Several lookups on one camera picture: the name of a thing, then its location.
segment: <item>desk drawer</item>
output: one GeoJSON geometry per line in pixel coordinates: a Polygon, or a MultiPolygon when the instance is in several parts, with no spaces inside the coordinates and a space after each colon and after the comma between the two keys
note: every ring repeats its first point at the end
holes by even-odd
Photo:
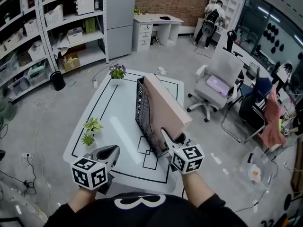
{"type": "Polygon", "coordinates": [[[150,49],[150,45],[151,45],[150,40],[138,41],[137,51],[148,51],[150,49]]]}
{"type": "Polygon", "coordinates": [[[140,25],[140,33],[147,33],[152,31],[152,25],[140,25]]]}
{"type": "Polygon", "coordinates": [[[149,33],[141,33],[139,34],[139,39],[138,41],[141,41],[141,40],[151,40],[151,37],[152,37],[152,33],[149,32],[149,33]]]}

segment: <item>white office chair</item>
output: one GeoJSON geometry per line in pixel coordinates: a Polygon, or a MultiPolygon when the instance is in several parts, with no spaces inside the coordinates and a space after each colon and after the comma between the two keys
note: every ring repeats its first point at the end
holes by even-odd
{"type": "Polygon", "coordinates": [[[189,107],[187,111],[191,112],[193,109],[203,106],[206,110],[206,118],[204,121],[208,122],[210,120],[210,107],[214,109],[214,112],[217,112],[219,109],[224,108],[226,103],[236,100],[237,85],[235,81],[243,66],[244,63],[234,54],[217,47],[212,58],[211,66],[203,65],[196,72],[197,84],[195,92],[188,94],[188,97],[194,96],[200,102],[189,107]],[[232,95],[223,97],[207,85],[206,82],[211,75],[216,76],[230,88],[233,88],[232,95]]]}

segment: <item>brick wall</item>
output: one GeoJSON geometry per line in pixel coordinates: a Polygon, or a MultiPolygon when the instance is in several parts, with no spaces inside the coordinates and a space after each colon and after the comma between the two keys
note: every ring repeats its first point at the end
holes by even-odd
{"type": "Polygon", "coordinates": [[[204,16],[209,0],[136,0],[135,7],[142,13],[169,14],[182,19],[182,26],[196,26],[204,16]]]}

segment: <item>white shelving unit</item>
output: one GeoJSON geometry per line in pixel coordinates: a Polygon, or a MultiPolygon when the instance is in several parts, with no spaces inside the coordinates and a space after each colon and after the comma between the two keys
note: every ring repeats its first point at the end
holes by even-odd
{"type": "MultiPolygon", "coordinates": [[[[217,0],[210,0],[209,3],[216,3],[217,0]]],[[[225,21],[228,29],[231,28],[240,8],[240,3],[234,0],[221,0],[223,2],[223,10],[225,11],[225,21]]]]}
{"type": "MultiPolygon", "coordinates": [[[[0,82],[0,88],[5,87],[18,74],[24,72],[25,70],[29,69],[30,67],[34,66],[35,64],[37,64],[43,60],[48,60],[50,75],[51,75],[51,73],[53,73],[59,69],[62,73],[66,73],[66,71],[64,70],[63,67],[61,67],[61,66],[60,66],[60,68],[58,67],[58,64],[57,64],[58,60],[55,59],[53,51],[52,51],[52,46],[50,44],[52,30],[55,28],[58,28],[60,26],[67,25],[69,23],[83,20],[83,19],[90,18],[90,17],[96,18],[96,21],[97,21],[96,31],[91,34],[83,33],[82,39],[75,43],[69,44],[68,48],[70,49],[72,47],[75,47],[75,46],[78,46],[81,44],[89,43],[92,41],[98,41],[98,46],[91,47],[88,44],[88,46],[85,50],[78,52],[80,64],[81,64],[81,66],[85,66],[87,64],[93,63],[95,61],[103,60],[103,59],[105,59],[106,62],[109,63],[108,48],[107,48],[107,18],[106,18],[107,0],[102,0],[103,1],[103,4],[101,6],[102,10],[96,10],[93,13],[88,13],[88,14],[84,14],[84,15],[80,15],[80,16],[78,16],[77,14],[69,14],[69,15],[64,16],[63,21],[52,24],[51,26],[46,26],[45,18],[44,18],[45,5],[48,5],[55,1],[61,2],[61,0],[47,0],[47,1],[35,0],[34,7],[28,9],[27,11],[24,11],[23,13],[20,13],[16,17],[12,18],[8,23],[6,23],[2,27],[0,27],[0,33],[3,33],[4,29],[9,30],[9,26],[17,23],[18,20],[21,19],[25,14],[35,11],[36,18],[38,21],[39,32],[32,34],[30,36],[23,37],[16,45],[14,45],[10,49],[6,50],[2,55],[0,55],[0,60],[5,58],[5,56],[7,56],[10,52],[16,50],[21,45],[29,42],[30,40],[32,40],[36,37],[40,37],[40,39],[43,43],[45,53],[46,53],[44,58],[41,58],[40,60],[37,60],[37,61],[31,61],[27,65],[25,65],[23,67],[19,67],[16,71],[14,71],[10,75],[9,78],[0,82]]],[[[3,4],[8,4],[8,3],[10,3],[10,0],[2,0],[2,1],[0,1],[0,7],[3,4]]],[[[38,83],[34,86],[30,86],[27,90],[23,91],[22,93],[19,93],[18,95],[14,95],[12,92],[9,91],[8,97],[11,98],[12,101],[14,101],[17,98],[20,98],[21,96],[26,94],[27,92],[33,90],[34,88],[48,82],[49,80],[50,79],[47,78],[46,80],[41,81],[40,83],[38,83]]]]}

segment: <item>white refrigerator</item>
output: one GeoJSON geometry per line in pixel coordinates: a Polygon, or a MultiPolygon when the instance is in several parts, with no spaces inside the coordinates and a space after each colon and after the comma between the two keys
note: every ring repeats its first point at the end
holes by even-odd
{"type": "Polygon", "coordinates": [[[132,52],[135,0],[107,0],[109,59],[132,52]]]}

